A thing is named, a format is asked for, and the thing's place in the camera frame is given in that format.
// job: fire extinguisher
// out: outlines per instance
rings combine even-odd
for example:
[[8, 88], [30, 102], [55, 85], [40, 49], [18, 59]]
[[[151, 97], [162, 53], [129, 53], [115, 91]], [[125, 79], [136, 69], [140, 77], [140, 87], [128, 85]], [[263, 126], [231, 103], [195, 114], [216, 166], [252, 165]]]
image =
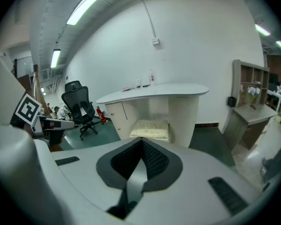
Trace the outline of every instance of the fire extinguisher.
[[103, 123], [106, 123], [107, 120], [106, 120], [106, 118], [105, 118], [103, 112], [101, 112], [99, 106], [97, 106], [97, 113], [98, 113], [98, 116], [99, 116], [100, 119], [101, 119], [101, 123], [102, 123], [102, 124], [103, 124]]

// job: brown wall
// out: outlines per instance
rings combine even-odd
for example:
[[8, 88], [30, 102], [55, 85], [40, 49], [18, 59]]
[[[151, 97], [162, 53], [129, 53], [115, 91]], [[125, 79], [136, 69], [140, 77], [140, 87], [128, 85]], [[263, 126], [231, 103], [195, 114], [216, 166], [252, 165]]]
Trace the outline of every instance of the brown wall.
[[279, 75], [281, 81], [281, 56], [267, 55], [267, 66], [270, 68], [270, 73]]

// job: black box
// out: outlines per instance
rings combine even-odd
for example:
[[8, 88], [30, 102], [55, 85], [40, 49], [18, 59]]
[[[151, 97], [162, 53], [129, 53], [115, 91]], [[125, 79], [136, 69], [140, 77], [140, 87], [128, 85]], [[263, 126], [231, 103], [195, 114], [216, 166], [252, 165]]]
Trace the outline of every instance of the black box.
[[236, 98], [235, 97], [228, 97], [227, 105], [229, 107], [235, 107]]

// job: clear bottle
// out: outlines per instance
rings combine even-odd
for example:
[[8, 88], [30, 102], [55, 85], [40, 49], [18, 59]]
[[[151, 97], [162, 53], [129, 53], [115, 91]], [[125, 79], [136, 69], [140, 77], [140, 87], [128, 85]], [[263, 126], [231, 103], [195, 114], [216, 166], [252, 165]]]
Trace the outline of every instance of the clear bottle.
[[154, 79], [154, 75], [152, 73], [152, 70], [149, 70], [149, 82], [150, 82], [150, 86], [154, 86], [155, 85], [155, 79]]

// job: green floor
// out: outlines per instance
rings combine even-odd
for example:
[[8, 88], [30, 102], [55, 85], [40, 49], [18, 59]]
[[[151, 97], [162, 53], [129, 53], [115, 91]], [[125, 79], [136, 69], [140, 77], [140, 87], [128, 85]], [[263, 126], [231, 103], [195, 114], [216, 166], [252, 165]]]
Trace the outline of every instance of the green floor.
[[195, 128], [189, 148], [208, 153], [228, 167], [235, 166], [230, 149], [217, 127]]
[[[79, 138], [79, 128], [80, 127], [66, 131], [66, 137], [61, 143], [63, 150], [95, 147], [120, 140], [111, 121], [108, 121], [104, 125], [100, 123], [96, 124], [96, 131], [98, 134], [94, 134], [94, 132], [89, 129], [83, 135], [83, 141]], [[228, 167], [235, 166], [231, 152], [217, 127], [195, 128], [189, 148], [208, 153]]]

